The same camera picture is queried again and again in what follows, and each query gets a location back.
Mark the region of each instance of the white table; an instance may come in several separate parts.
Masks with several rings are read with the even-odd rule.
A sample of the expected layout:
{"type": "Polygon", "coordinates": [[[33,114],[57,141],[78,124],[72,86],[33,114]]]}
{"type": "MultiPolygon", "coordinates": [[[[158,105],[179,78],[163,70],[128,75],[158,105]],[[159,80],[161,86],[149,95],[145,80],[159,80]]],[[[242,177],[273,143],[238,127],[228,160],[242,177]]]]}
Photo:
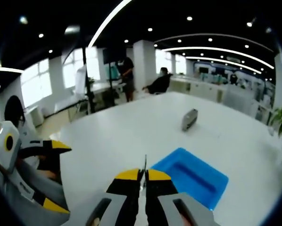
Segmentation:
{"type": "MultiPolygon", "coordinates": [[[[112,86],[113,88],[119,88],[124,86],[124,83],[120,83],[117,81],[113,81],[112,82],[112,86]]],[[[90,90],[91,92],[93,92],[93,94],[98,94],[98,93],[102,93],[106,90],[108,90],[110,88],[110,84],[109,82],[98,82],[98,83],[94,83],[91,87],[90,90]]],[[[76,95],[75,93],[75,87],[73,87],[73,89],[71,90],[73,93],[73,96],[70,96],[62,101],[59,101],[58,103],[55,104],[55,112],[58,113],[64,109],[66,109],[69,106],[73,106],[79,102],[85,101],[87,100],[86,96],[82,96],[82,95],[76,95]]]]}
{"type": "MultiPolygon", "coordinates": [[[[122,87],[124,85],[125,85],[124,83],[120,83],[118,81],[112,82],[113,88],[119,88],[119,87],[122,87]]],[[[90,90],[94,94],[98,94],[98,93],[102,93],[102,92],[108,90],[109,88],[110,88],[109,82],[95,82],[90,87],[90,90]]]]}
{"type": "Polygon", "coordinates": [[[214,210],[222,226],[257,226],[277,201],[282,186],[276,156],[282,142],[262,123],[226,106],[180,93],[166,93],[83,117],[51,138],[72,147],[60,157],[69,209],[119,172],[152,166],[178,147],[192,152],[229,177],[214,210]],[[181,131],[182,116],[199,111],[181,131]]]}

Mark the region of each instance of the white pillar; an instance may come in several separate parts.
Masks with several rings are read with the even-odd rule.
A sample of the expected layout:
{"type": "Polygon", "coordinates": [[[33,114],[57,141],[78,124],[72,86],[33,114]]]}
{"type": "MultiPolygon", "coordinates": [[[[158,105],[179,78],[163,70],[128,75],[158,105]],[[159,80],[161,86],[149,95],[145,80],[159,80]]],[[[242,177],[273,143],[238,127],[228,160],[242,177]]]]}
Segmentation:
{"type": "Polygon", "coordinates": [[[176,73],[176,67],[175,67],[175,55],[171,55],[171,67],[172,67],[172,74],[177,74],[176,73]]]}
{"type": "Polygon", "coordinates": [[[275,98],[274,107],[282,106],[282,55],[279,53],[275,57],[275,72],[276,72],[276,85],[275,85],[275,98]]]}
{"type": "Polygon", "coordinates": [[[193,64],[193,61],[186,59],[186,75],[189,77],[193,77],[193,64]]]}
{"type": "Polygon", "coordinates": [[[98,58],[98,64],[99,64],[100,80],[107,81],[106,69],[103,64],[103,49],[102,48],[97,49],[97,58],[98,58]]]}
{"type": "Polygon", "coordinates": [[[137,91],[151,84],[157,77],[154,43],[140,40],[133,45],[134,82],[137,91]]]}

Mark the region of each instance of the black pole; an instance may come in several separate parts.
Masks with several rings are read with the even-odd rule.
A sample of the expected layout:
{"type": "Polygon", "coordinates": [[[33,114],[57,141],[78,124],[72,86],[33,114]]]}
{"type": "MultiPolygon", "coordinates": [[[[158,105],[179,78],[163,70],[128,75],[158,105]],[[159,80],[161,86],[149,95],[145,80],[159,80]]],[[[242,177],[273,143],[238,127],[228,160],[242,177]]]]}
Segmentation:
{"type": "Polygon", "coordinates": [[[112,105],[115,106],[115,100],[114,100],[114,92],[113,92],[113,85],[112,85],[112,71],[111,71],[111,63],[108,63],[108,73],[109,73],[109,86],[111,90],[111,101],[112,105]]]}
{"type": "MultiPolygon", "coordinates": [[[[86,54],[85,54],[84,43],[83,43],[83,65],[86,65],[86,54]]],[[[86,95],[88,96],[90,107],[91,107],[91,113],[95,113],[95,105],[93,103],[94,94],[93,92],[91,92],[87,70],[85,73],[85,85],[86,85],[86,95]]]]}

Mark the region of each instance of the white wall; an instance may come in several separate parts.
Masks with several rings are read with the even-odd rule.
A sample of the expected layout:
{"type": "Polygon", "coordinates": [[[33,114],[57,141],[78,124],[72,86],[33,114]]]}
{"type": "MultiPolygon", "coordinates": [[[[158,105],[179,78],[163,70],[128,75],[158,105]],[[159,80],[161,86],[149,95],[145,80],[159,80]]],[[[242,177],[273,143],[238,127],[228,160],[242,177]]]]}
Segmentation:
{"type": "Polygon", "coordinates": [[[278,54],[275,57],[275,69],[276,69],[276,86],[275,86],[275,98],[274,107],[282,106],[282,55],[278,54]]]}
{"type": "Polygon", "coordinates": [[[154,43],[141,40],[133,45],[135,76],[137,90],[151,84],[156,78],[156,53],[154,43]]]}

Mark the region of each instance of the small metal object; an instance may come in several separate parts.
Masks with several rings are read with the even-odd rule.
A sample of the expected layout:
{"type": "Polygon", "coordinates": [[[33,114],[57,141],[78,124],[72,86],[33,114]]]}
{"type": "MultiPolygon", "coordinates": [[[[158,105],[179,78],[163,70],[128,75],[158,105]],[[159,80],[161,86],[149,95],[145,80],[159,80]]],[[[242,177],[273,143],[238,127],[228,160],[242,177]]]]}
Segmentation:
{"type": "Polygon", "coordinates": [[[184,115],[182,120],[182,130],[187,131],[197,120],[198,110],[192,109],[184,115]]]}

